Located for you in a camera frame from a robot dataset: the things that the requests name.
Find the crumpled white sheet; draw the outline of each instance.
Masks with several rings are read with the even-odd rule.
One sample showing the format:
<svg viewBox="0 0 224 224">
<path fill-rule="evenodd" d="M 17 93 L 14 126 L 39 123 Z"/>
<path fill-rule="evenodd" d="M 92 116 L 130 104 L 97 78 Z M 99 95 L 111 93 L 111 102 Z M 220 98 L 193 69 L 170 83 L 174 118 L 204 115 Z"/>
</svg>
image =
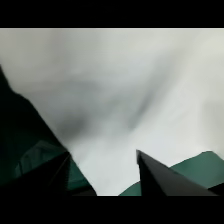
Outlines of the crumpled white sheet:
<svg viewBox="0 0 224 224">
<path fill-rule="evenodd" d="M 223 29 L 0 29 L 0 64 L 98 195 L 167 166 L 224 158 Z"/>
</svg>

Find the white surface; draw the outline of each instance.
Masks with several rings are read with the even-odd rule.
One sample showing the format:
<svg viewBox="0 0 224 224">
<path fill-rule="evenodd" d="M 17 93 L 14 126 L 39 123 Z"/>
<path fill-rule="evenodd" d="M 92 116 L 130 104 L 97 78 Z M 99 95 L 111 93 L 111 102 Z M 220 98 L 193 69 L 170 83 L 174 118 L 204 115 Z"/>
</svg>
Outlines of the white surface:
<svg viewBox="0 0 224 224">
<path fill-rule="evenodd" d="M 139 180 L 136 149 L 224 158 L 223 29 L 0 29 L 0 63 L 98 195 Z"/>
</svg>

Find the white cloth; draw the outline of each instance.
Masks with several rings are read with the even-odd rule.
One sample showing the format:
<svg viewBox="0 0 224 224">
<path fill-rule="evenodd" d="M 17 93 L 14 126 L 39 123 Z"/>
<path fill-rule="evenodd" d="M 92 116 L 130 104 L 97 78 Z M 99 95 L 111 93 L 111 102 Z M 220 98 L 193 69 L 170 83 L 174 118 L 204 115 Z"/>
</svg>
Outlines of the white cloth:
<svg viewBox="0 0 224 224">
<path fill-rule="evenodd" d="M 0 64 L 98 195 L 139 180 L 136 149 L 224 158 L 223 29 L 0 29 Z"/>
</svg>

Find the green fabric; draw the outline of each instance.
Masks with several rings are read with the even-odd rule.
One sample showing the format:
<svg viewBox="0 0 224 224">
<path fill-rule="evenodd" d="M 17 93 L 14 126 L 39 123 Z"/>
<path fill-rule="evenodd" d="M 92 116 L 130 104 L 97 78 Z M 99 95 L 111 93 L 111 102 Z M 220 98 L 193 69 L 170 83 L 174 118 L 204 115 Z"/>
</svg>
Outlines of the green fabric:
<svg viewBox="0 0 224 224">
<path fill-rule="evenodd" d="M 224 161 L 213 152 L 203 152 L 171 169 L 205 188 L 224 182 Z M 129 187 L 120 196 L 141 196 L 140 182 Z"/>
</svg>

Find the white fabric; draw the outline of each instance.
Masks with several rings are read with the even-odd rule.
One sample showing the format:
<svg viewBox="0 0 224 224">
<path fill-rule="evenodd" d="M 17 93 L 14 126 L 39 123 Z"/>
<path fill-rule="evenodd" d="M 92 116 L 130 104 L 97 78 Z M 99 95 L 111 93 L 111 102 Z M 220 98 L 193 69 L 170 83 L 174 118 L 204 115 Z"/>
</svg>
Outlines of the white fabric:
<svg viewBox="0 0 224 224">
<path fill-rule="evenodd" d="M 0 63 L 98 195 L 139 180 L 136 149 L 224 158 L 223 29 L 0 29 Z"/>
</svg>

